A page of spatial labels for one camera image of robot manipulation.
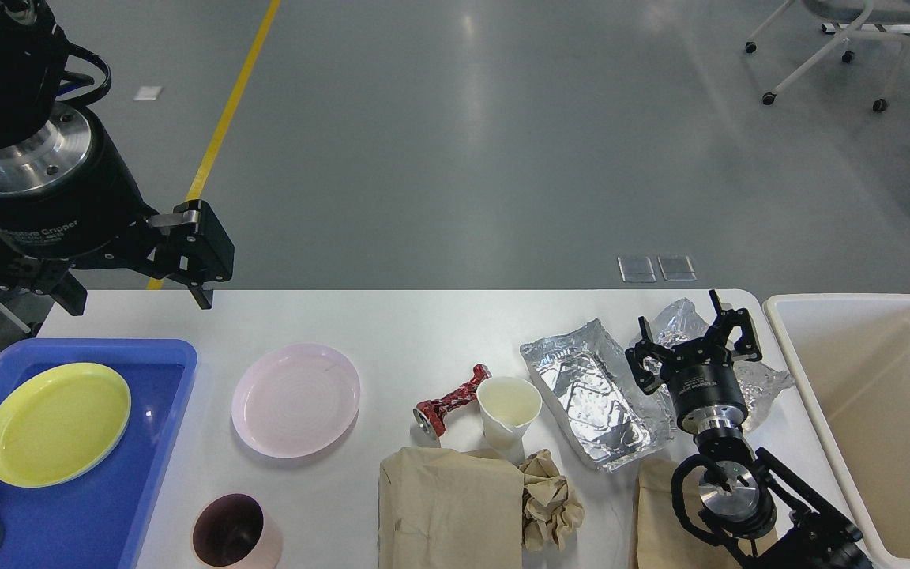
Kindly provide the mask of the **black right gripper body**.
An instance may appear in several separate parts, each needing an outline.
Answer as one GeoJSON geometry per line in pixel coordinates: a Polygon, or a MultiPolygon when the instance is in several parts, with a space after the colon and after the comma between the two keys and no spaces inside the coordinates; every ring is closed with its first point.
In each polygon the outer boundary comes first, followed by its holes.
{"type": "Polygon", "coordinates": [[[671,351],[660,377],[671,395],[678,428],[700,435],[710,428],[712,420],[722,428],[740,428],[748,409],[728,345],[689,340],[671,347],[671,351]]]}

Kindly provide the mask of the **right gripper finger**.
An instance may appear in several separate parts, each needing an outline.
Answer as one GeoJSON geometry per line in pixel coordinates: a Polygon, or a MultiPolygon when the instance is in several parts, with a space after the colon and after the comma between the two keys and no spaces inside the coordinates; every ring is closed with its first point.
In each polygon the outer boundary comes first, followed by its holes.
{"type": "Polygon", "coordinates": [[[651,328],[646,317],[637,319],[640,338],[632,347],[625,350],[625,356],[632,372],[635,384],[645,395],[652,395],[664,384],[660,372],[646,367],[646,360],[657,361],[661,367],[672,361],[673,352],[668,347],[658,345],[652,339],[651,328]]]}
{"type": "Polygon", "coordinates": [[[762,353],[747,309],[723,305],[718,292],[711,289],[709,296],[716,317],[705,331],[705,345],[712,364],[733,364],[733,361],[759,361],[762,353]]]}

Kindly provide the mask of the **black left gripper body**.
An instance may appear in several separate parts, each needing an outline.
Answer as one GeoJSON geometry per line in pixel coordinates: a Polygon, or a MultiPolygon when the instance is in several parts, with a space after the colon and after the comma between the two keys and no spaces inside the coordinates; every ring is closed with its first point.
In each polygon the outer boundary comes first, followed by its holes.
{"type": "Polygon", "coordinates": [[[159,244],[155,215],[89,108],[58,102],[32,136],[0,148],[0,264],[134,266],[159,244]]]}

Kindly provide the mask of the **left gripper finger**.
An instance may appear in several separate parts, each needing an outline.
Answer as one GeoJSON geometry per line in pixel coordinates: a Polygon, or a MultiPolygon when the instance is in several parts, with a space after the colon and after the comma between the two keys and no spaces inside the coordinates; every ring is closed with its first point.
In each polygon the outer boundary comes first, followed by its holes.
{"type": "Polygon", "coordinates": [[[148,275],[187,287],[203,310],[213,306],[213,291],[207,282],[232,279],[235,248],[212,206],[203,199],[190,199],[169,215],[148,218],[156,234],[148,275]]]}
{"type": "Polygon", "coordinates": [[[29,257],[0,237],[0,302],[21,289],[50,296],[70,315],[84,313],[87,291],[71,274],[69,260],[29,257]]]}

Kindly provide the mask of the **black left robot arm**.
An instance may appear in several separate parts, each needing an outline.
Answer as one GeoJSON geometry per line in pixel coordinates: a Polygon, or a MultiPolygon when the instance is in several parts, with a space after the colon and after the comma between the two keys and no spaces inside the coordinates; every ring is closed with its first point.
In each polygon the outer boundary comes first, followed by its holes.
{"type": "Polygon", "coordinates": [[[46,2],[0,1],[0,303],[26,291],[78,316],[77,270],[129,269],[179,282],[209,309],[234,245],[202,199],[169,215],[144,201],[90,109],[111,79],[46,2]]]}

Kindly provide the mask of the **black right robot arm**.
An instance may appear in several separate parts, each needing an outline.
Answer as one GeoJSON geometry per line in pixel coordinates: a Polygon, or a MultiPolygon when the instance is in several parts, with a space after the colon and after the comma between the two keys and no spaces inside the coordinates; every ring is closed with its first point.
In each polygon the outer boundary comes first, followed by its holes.
{"type": "Polygon", "coordinates": [[[676,426],[697,447],[671,479],[680,525],[743,568],[871,568],[848,516],[768,450],[748,446],[734,364],[762,358],[754,321],[716,291],[710,299],[716,316],[704,334],[667,347],[640,317],[640,337],[625,351],[638,388],[651,395],[665,386],[676,426]]]}

